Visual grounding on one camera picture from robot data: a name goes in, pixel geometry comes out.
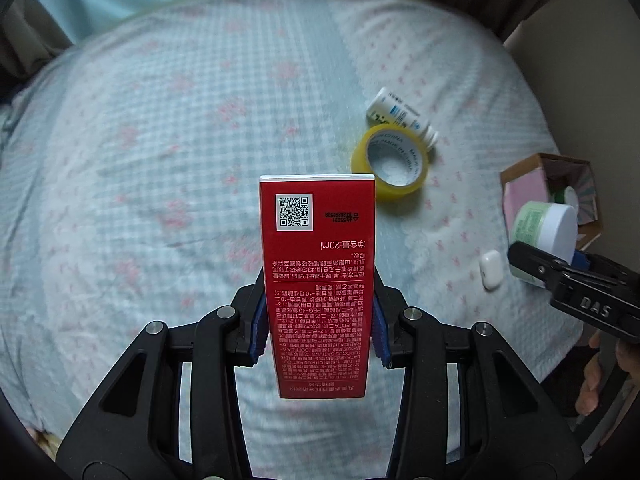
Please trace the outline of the person's right hand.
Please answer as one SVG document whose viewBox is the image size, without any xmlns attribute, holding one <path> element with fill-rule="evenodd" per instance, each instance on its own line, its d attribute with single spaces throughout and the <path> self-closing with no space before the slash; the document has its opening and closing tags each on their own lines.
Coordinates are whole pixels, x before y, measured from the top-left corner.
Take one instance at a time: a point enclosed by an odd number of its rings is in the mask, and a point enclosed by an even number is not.
<svg viewBox="0 0 640 480">
<path fill-rule="evenodd" d="M 639 388 L 639 345 L 619 340 L 616 342 L 615 355 L 618 366 L 629 374 L 634 386 Z M 599 388 L 603 382 L 603 372 L 597 356 L 594 356 L 585 366 L 584 378 L 575 408 L 579 415 L 587 416 L 598 407 Z"/>
</svg>

